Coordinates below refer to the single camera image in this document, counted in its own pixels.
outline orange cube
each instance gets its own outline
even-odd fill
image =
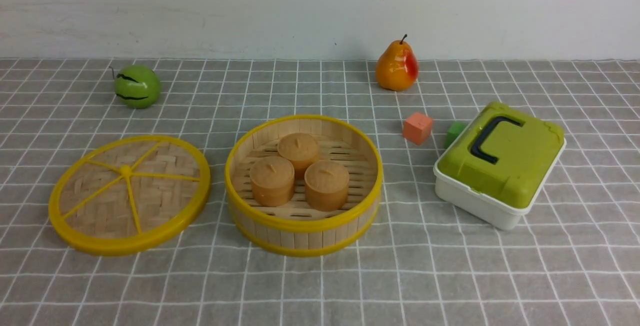
[[[402,136],[417,145],[421,145],[425,139],[429,138],[434,127],[434,119],[420,112],[412,114],[404,121]]]

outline black stripe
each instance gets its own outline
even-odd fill
[[[126,76],[126,75],[123,75],[122,73],[118,73],[118,75],[116,76],[116,78],[122,78],[123,80],[128,80],[128,81],[131,81],[131,82],[136,82],[136,83],[138,83],[138,81],[136,81],[135,79],[133,79],[133,78],[131,78],[131,77],[128,77],[128,76]]]
[[[146,98],[148,98],[148,97],[125,97],[120,93],[116,93],[116,96],[122,98],[123,100],[134,100],[134,101],[145,100]]]

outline yellow spoke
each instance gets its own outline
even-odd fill
[[[155,150],[156,150],[156,148],[160,147],[160,143],[161,143],[161,142],[158,142],[158,143],[154,144],[154,145],[153,145],[153,147],[149,148],[149,150],[148,150],[148,151],[146,151],[146,152],[142,155],[142,157],[140,157],[139,159],[137,159],[137,161],[133,164],[133,166],[131,166],[131,169],[133,170],[133,169],[135,169],[136,167],[138,167],[138,166],[142,163],[142,161],[144,161],[144,160],[145,160],[145,158],[146,158],[146,157],[148,157],[148,156],[151,154],[151,152],[155,151]]]
[[[199,181],[199,178],[189,177],[183,175],[167,175],[164,173],[145,173],[145,172],[134,172],[131,174],[132,176],[138,177],[162,177],[162,178],[176,178],[178,180],[187,180],[187,181]]]
[[[67,212],[64,216],[62,216],[62,219],[66,219],[67,217],[69,217],[70,215],[72,215],[74,212],[78,211],[82,206],[86,205],[89,201],[93,200],[94,198],[96,198],[99,194],[101,194],[102,192],[104,192],[106,189],[108,189],[109,187],[111,187],[112,185],[116,184],[117,182],[119,182],[120,180],[122,180],[122,176],[118,176],[115,180],[109,182],[108,184],[104,185],[101,189],[99,189],[98,191],[94,192],[91,196],[87,197],[84,199],[84,201],[78,203],[78,205],[76,205],[74,208],[72,208],[69,212]]]
[[[120,173],[120,170],[119,170],[119,169],[117,169],[117,168],[113,167],[113,166],[112,166],[112,165],[110,165],[110,164],[105,164],[105,163],[98,162],[98,161],[96,161],[96,160],[90,160],[90,159],[86,160],[86,162],[87,162],[87,163],[90,163],[90,164],[94,164],[94,165],[96,165],[96,166],[100,166],[100,167],[108,168],[108,169],[110,169],[111,171],[114,171],[115,173]]]
[[[128,199],[130,200],[131,212],[133,213],[133,221],[135,222],[135,229],[138,234],[142,233],[142,229],[140,228],[140,219],[138,218],[138,212],[136,210],[136,202],[133,200],[133,188],[131,187],[131,178],[125,177],[126,181],[126,190],[128,191]]]

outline green lid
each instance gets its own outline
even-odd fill
[[[438,169],[476,192],[526,208],[565,143],[565,132],[499,103],[489,103],[446,151]]]

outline toy pear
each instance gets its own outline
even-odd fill
[[[405,38],[391,42],[377,60],[375,79],[384,89],[405,91],[418,79],[418,61]]]

